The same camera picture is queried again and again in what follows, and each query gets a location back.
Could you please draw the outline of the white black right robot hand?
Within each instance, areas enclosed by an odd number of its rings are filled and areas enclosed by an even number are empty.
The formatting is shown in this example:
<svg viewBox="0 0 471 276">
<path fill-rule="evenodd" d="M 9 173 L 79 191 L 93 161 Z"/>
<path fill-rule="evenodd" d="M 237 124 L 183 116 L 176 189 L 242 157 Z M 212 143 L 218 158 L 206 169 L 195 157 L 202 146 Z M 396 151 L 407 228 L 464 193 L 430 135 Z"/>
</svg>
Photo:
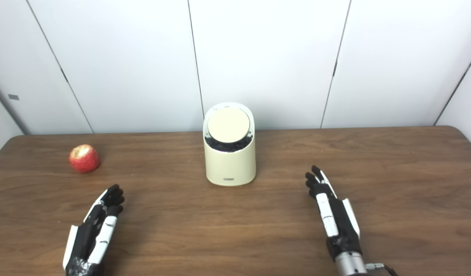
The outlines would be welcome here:
<svg viewBox="0 0 471 276">
<path fill-rule="evenodd" d="M 360 230 L 349 199 L 339 199 L 325 173 L 317 166 L 305 174 L 309 195 L 316 201 L 333 261 L 341 253 L 359 253 Z"/>
</svg>

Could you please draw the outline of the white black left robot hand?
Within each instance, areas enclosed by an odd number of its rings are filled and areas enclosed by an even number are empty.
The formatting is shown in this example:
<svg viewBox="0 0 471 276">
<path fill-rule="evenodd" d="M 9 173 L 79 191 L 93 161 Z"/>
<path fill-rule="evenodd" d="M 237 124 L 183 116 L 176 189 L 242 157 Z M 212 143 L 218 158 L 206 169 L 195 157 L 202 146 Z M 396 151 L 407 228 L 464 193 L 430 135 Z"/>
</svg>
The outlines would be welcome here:
<svg viewBox="0 0 471 276">
<path fill-rule="evenodd" d="M 66 276 L 104 276 L 103 258 L 123 211 L 123 190 L 114 184 L 96 199 L 81 225 L 72 225 L 62 267 Z"/>
</svg>

